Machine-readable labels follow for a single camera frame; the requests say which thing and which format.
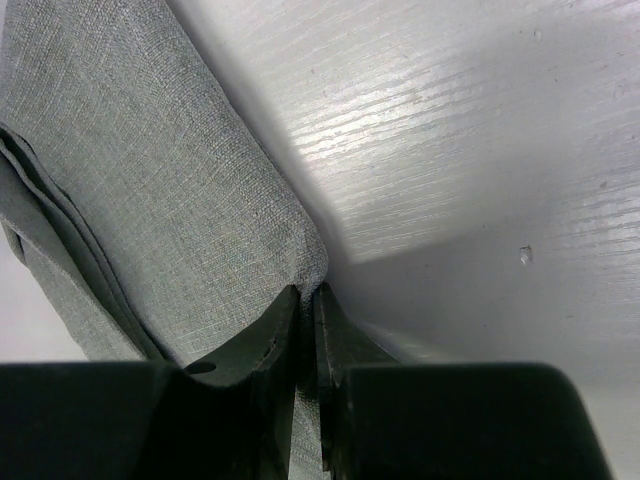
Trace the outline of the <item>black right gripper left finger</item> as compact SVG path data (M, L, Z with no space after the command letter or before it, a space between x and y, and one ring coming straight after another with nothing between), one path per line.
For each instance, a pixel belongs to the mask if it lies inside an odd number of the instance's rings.
M166 361L6 364L5 479L284 479L299 294L186 367Z

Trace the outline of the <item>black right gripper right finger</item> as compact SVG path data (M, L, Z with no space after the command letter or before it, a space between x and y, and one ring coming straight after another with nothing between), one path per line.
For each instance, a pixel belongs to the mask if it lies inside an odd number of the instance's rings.
M536 363L402 364L313 297L322 463L335 479L608 479L577 389Z

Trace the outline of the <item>grey cloth napkin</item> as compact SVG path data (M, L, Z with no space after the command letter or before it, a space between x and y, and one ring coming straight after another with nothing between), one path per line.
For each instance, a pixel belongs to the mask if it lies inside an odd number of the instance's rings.
M314 291L328 258L164 1L11 1L1 226L87 362L186 367L299 294L290 479L322 477Z

